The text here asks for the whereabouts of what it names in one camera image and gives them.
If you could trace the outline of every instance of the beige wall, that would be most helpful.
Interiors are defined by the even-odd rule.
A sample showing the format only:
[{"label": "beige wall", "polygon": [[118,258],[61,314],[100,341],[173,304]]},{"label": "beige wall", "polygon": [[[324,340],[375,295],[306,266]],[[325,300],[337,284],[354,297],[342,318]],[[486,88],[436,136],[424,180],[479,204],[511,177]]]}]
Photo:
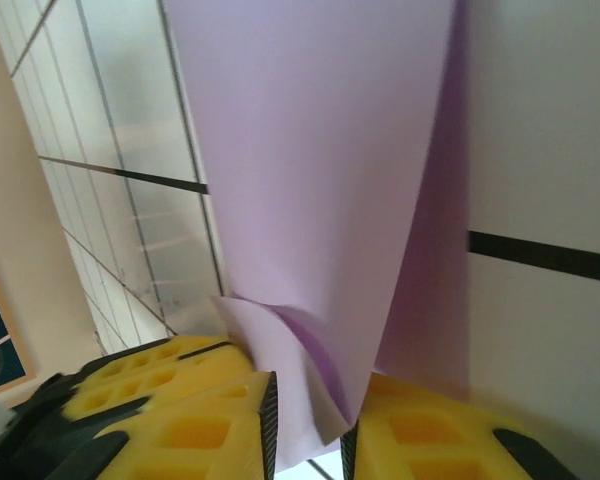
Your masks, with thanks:
[{"label": "beige wall", "polygon": [[48,376],[100,354],[64,235],[0,51],[0,310],[17,325],[35,379],[0,393],[11,402]]}]

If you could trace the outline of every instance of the yellow foam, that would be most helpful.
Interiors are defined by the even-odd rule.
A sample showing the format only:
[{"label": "yellow foam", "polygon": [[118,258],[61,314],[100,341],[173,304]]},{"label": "yellow foam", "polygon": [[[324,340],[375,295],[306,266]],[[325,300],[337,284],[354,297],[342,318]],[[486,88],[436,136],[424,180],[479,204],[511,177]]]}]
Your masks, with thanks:
[{"label": "yellow foam", "polygon": [[63,415],[77,420],[149,397],[142,407],[146,411],[253,371],[250,360],[233,345],[179,359],[217,343],[217,337],[174,337],[163,345],[114,360],[79,386],[64,406]]},{"label": "yellow foam", "polygon": [[89,375],[80,385],[80,389],[92,388],[103,383],[118,381],[129,375],[136,375],[157,366],[172,363],[181,355],[227,342],[226,336],[176,336],[167,342],[126,357],[109,362],[98,371]]},{"label": "yellow foam", "polygon": [[512,422],[373,374],[358,423],[354,480],[529,480],[494,428]]},{"label": "yellow foam", "polygon": [[262,480],[260,409],[270,373],[254,372],[113,424],[129,442],[98,480]]}]

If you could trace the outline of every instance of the purple paper sheet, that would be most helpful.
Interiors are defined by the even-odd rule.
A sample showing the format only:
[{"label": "purple paper sheet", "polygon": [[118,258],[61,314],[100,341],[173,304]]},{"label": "purple paper sheet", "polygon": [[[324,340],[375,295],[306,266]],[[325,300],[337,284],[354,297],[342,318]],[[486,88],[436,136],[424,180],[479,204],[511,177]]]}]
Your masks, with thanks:
[{"label": "purple paper sheet", "polygon": [[454,15],[418,204],[377,370],[467,400],[469,386],[466,6]]},{"label": "purple paper sheet", "polygon": [[256,365],[285,375],[278,469],[344,433],[361,407],[454,3],[167,4],[236,294],[218,304]]}]

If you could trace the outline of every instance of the black strip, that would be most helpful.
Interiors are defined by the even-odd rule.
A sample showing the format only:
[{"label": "black strip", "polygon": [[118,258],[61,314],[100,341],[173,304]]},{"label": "black strip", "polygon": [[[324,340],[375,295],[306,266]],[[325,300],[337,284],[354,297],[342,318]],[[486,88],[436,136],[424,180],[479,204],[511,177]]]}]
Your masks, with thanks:
[{"label": "black strip", "polygon": [[533,480],[578,480],[533,438],[506,428],[496,428],[493,435]]},{"label": "black strip", "polygon": [[3,469],[7,466],[12,455],[26,442],[31,433],[38,428],[43,418],[53,415],[55,411],[69,401],[74,395],[70,388],[46,388],[36,393],[25,402],[23,412],[11,418],[6,429],[0,435],[0,479]]},{"label": "black strip", "polygon": [[178,180],[175,178],[160,177],[158,175],[149,175],[148,173],[130,172],[119,168],[102,167],[100,165],[92,165],[90,163],[72,162],[71,160],[62,160],[60,158],[45,157],[40,155],[41,160],[49,162],[62,163],[71,167],[84,168],[94,172],[108,173],[118,177],[130,178],[132,180],[140,180],[141,182],[155,183],[156,185],[164,185],[165,187],[177,188],[179,190],[187,190],[188,192],[200,193],[209,195],[209,189],[205,183],[190,182],[187,180]]},{"label": "black strip", "polygon": [[469,232],[469,251],[556,272],[600,280],[600,253]]},{"label": "black strip", "polygon": [[316,463],[315,460],[307,460],[307,463],[311,465],[314,470],[316,470],[320,475],[322,475],[325,480],[335,480],[331,475],[329,475],[324,468]]},{"label": "black strip", "polygon": [[260,445],[262,448],[263,480],[274,480],[278,443],[278,377],[271,372],[260,408]]},{"label": "black strip", "polygon": [[47,21],[47,17],[49,16],[49,13],[51,13],[51,9],[54,7],[56,2],[57,2],[57,0],[51,0],[45,7],[44,11],[42,12],[42,16],[38,20],[38,23],[36,23],[36,27],[33,29],[33,33],[31,34],[31,37],[29,37],[29,41],[24,46],[24,50],[22,50],[22,53],[20,54],[18,61],[16,62],[15,66],[13,67],[13,70],[11,71],[11,78],[13,78],[13,76],[18,71],[18,68],[20,68],[20,64],[24,60],[24,57],[26,57],[27,53],[29,53],[29,49],[31,48],[33,41],[38,36],[38,33],[40,33],[40,30],[42,29],[44,22]]},{"label": "black strip", "polygon": [[[167,16],[164,2],[157,0],[158,10],[160,11],[160,19],[162,20],[162,33],[164,35],[165,42],[167,44],[167,52],[169,53],[169,64],[171,65],[171,78],[173,79],[173,85],[178,97],[178,106],[180,109],[180,118],[182,120],[182,126],[184,128],[185,136],[187,139],[187,149],[189,151],[189,158],[193,166],[193,173],[197,180],[200,180],[200,171],[198,169],[198,162],[195,154],[195,148],[193,146],[192,126],[187,116],[187,108],[185,107],[185,96],[182,91],[182,85],[180,84],[180,76],[178,75],[178,64],[176,59],[175,47],[170,35],[169,29],[169,18]],[[213,268],[216,271],[216,281],[218,283],[218,291],[220,295],[224,295],[224,287],[222,286],[222,275],[220,275],[220,263],[218,262],[218,254],[216,253],[215,242],[211,235],[211,221],[209,220],[209,213],[207,212],[207,206],[204,203],[204,199],[199,197],[200,209],[202,210],[202,219],[204,221],[205,230],[207,231],[207,241],[209,242],[209,250],[211,251],[211,261],[213,262]]]},{"label": "black strip", "polygon": [[146,350],[150,350],[155,347],[159,347],[168,343],[168,338],[161,338],[160,340],[154,340],[150,343],[145,343],[144,345],[138,345],[137,347],[128,348],[127,350],[123,350],[118,353],[112,353],[107,355],[106,357],[96,358],[95,360],[91,360],[89,363],[84,365],[78,373],[74,376],[78,379],[78,383],[84,381],[89,375],[94,374],[101,368],[106,367],[108,364],[113,362],[114,360],[119,360],[120,358],[128,357],[130,355],[134,355],[136,353],[144,352]]},{"label": "black strip", "polygon": [[227,341],[214,343],[213,345],[209,345],[208,347],[201,348],[200,350],[194,350],[193,352],[189,352],[189,353],[180,355],[178,357],[178,360],[186,360],[187,358],[196,357],[198,355],[202,355],[203,353],[210,352],[211,350],[215,350],[220,347],[226,347],[228,345],[233,345],[233,343],[227,342]]}]

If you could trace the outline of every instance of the black rubber part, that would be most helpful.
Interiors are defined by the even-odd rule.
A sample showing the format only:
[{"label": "black rubber part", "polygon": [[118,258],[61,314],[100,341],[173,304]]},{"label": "black rubber part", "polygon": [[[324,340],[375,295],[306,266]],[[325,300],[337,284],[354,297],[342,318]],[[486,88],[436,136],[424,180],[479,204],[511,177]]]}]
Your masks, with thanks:
[{"label": "black rubber part", "polygon": [[276,448],[278,444],[278,379],[271,372],[267,388],[258,410],[260,415],[260,442],[262,445],[262,469],[265,480],[273,480],[276,471]]},{"label": "black rubber part", "polygon": [[578,480],[537,440],[506,428],[493,435],[533,480]]},{"label": "black rubber part", "polygon": [[46,480],[96,480],[129,441],[125,432],[111,432],[85,443]]},{"label": "black rubber part", "polygon": [[356,450],[358,444],[358,422],[340,438],[340,455],[344,480],[353,480],[356,474]]},{"label": "black rubber part", "polygon": [[38,395],[37,400],[29,400],[23,411],[11,419],[0,436],[0,479],[16,478],[14,474],[10,476],[6,473],[9,471],[11,458],[26,444],[38,425],[61,410],[72,395],[72,392],[65,391],[63,395],[54,395],[44,400]]},{"label": "black rubber part", "polygon": [[15,450],[2,448],[0,478],[46,479],[74,452],[91,442],[100,431],[137,415],[148,399],[149,397],[138,398],[73,422],[62,416],[60,409],[52,411],[43,421],[39,421],[27,440]]}]

